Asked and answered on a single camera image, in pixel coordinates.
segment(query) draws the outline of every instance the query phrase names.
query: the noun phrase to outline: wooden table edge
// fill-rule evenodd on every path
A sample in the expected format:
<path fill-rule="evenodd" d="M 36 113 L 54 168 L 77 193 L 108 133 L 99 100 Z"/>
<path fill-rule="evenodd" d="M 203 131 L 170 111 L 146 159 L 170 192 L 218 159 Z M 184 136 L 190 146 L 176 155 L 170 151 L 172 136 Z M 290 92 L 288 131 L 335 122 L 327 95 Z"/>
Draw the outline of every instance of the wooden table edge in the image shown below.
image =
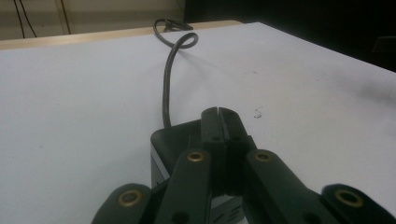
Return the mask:
<path fill-rule="evenodd" d="M 231 26 L 237 24 L 241 24 L 241 22 L 208 21 L 208 22 L 192 23 L 191 26 L 194 29 L 199 30 L 199 29 L 215 28 L 222 26 Z M 57 36 L 46 36 L 46 37 L 38 37 L 38 38 L 2 40 L 0 41 L 0 49 L 23 49 L 23 48 L 34 48 L 34 47 L 47 47 L 47 46 L 91 42 L 97 40 L 106 40 L 113 38 L 122 38 L 127 36 L 152 35 L 152 34 L 154 34 L 152 27 L 145 27 L 145 28 L 136 28 L 136 29 L 128 29 L 128 30 L 78 34 L 78 35 L 57 35 Z"/>

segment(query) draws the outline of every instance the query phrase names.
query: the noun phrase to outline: metal ring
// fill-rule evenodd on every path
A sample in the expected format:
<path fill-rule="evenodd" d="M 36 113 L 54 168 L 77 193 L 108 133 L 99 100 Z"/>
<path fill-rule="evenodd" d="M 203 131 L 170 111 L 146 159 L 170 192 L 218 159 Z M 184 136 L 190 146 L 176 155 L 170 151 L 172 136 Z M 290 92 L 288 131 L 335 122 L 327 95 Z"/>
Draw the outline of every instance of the metal ring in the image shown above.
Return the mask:
<path fill-rule="evenodd" d="M 363 199 L 358 194 L 346 190 L 346 189 L 338 189 L 335 193 L 335 198 L 338 199 L 341 203 L 349 205 L 351 207 L 362 207 L 363 206 Z"/>
<path fill-rule="evenodd" d="M 134 198 L 131 201 L 125 200 L 125 196 L 127 196 L 128 194 L 131 194 L 132 196 L 134 196 Z M 143 194 L 140 191 L 135 190 L 135 189 L 130 189 L 130 190 L 123 192 L 120 195 L 119 204 L 124 207 L 134 206 L 135 204 L 140 203 L 142 198 L 143 198 Z"/>
<path fill-rule="evenodd" d="M 189 161 L 203 161 L 204 158 L 205 158 L 205 155 L 202 152 L 191 152 L 187 156 L 187 159 Z"/>
<path fill-rule="evenodd" d="M 271 157 L 268 154 L 266 154 L 265 152 L 256 153 L 254 158 L 256 158 L 257 161 L 269 161 L 269 160 L 271 160 Z"/>

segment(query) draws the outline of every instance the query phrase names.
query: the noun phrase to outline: black cable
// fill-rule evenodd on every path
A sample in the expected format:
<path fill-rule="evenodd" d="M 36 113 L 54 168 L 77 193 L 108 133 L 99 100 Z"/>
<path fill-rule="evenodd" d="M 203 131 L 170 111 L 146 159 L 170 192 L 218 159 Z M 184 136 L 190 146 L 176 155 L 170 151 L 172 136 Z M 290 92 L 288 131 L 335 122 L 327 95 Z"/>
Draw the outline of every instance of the black cable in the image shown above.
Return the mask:
<path fill-rule="evenodd" d="M 15 5 L 15 9 L 17 9 L 17 13 L 18 13 L 18 20 L 20 20 L 20 26 L 21 26 L 21 30 L 22 30 L 22 36 L 23 36 L 23 39 L 25 38 L 25 36 L 24 36 L 24 30 L 23 30 L 23 25 L 22 25 L 22 20 L 21 20 L 21 15 L 20 15 L 20 10 L 18 9 L 18 6 L 17 6 L 17 1 L 16 0 L 14 0 L 14 5 Z"/>
<path fill-rule="evenodd" d="M 168 30 L 172 29 L 183 29 L 183 28 L 188 28 L 189 30 L 192 29 L 187 24 L 180 23 L 180 22 L 175 22 L 175 21 L 170 21 L 170 20 L 157 20 L 154 22 L 154 32 L 155 35 L 167 46 L 171 47 L 171 51 L 168 55 L 168 59 L 166 60 L 166 65 L 163 73 L 163 127 L 164 128 L 170 128 L 172 127 L 171 125 L 171 120 L 169 116 L 169 98 L 170 98 L 170 84 L 171 84 L 171 71 L 172 71 L 172 64 L 173 61 L 176 57 L 177 51 L 179 49 L 188 49 L 193 47 L 197 42 L 198 42 L 198 35 L 195 33 L 188 33 L 186 35 L 183 35 L 175 44 L 172 42 L 169 42 L 165 38 L 163 38 L 160 33 L 157 30 L 157 24 L 160 21 L 165 21 L 167 24 Z M 186 41 L 193 39 L 190 44 L 183 45 Z"/>
<path fill-rule="evenodd" d="M 31 25 L 30 22 L 29 22 L 29 18 L 27 18 L 26 10 L 24 9 L 22 0 L 20 0 L 20 3 L 21 3 L 21 6 L 22 6 L 22 9 L 23 9 L 23 13 L 24 13 L 24 15 L 25 15 L 25 18 L 26 18 L 26 20 L 27 20 L 27 23 L 29 24 L 29 27 L 30 27 L 30 29 L 32 30 L 33 35 L 34 35 L 35 37 L 37 37 L 37 35 L 35 34 L 35 30 L 33 29 L 32 25 Z"/>
<path fill-rule="evenodd" d="M 153 30 L 154 30 L 154 33 L 157 36 L 157 38 L 161 40 L 161 42 L 163 42 L 165 45 L 167 45 L 170 48 L 172 48 L 175 44 L 170 42 L 170 41 L 168 41 L 168 40 L 166 40 L 165 38 L 163 38 L 163 36 L 160 34 L 160 32 L 158 32 L 157 24 L 159 22 L 165 22 L 165 31 L 189 31 L 189 30 L 193 29 L 192 26 L 190 26 L 190 25 L 188 25 L 186 23 L 183 23 L 183 22 L 172 21 L 172 20 L 168 20 L 168 19 L 156 20 L 154 22 L 153 27 L 152 27 Z M 198 41 L 198 38 L 196 39 L 195 42 L 191 42 L 188 45 L 182 45 L 180 48 L 181 49 L 189 49 L 192 46 L 194 46 L 197 41 Z"/>

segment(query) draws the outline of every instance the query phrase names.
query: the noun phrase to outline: wall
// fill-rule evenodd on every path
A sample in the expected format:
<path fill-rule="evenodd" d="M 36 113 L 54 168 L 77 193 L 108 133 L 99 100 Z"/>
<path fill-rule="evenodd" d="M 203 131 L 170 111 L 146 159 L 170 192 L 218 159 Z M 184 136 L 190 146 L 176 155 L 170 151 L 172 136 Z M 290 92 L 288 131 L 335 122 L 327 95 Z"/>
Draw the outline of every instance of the wall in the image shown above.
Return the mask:
<path fill-rule="evenodd" d="M 159 18 L 181 21 L 184 0 L 22 0 L 37 36 L 82 34 L 151 26 Z M 26 37 L 34 37 L 16 1 Z M 0 0 L 0 40 L 22 38 L 13 0 Z"/>

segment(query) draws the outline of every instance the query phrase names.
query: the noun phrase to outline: white table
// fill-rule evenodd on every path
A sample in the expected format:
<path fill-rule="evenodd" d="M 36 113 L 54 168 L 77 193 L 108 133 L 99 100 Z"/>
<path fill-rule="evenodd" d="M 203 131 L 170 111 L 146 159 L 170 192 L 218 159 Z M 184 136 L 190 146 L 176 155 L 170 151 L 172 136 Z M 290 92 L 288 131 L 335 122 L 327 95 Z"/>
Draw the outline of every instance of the white table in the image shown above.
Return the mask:
<path fill-rule="evenodd" d="M 196 33 L 173 124 L 230 108 L 310 189 L 344 183 L 396 215 L 395 73 L 259 23 Z M 0 50 L 0 223 L 90 223 L 113 189 L 149 185 L 168 53 L 154 35 Z"/>

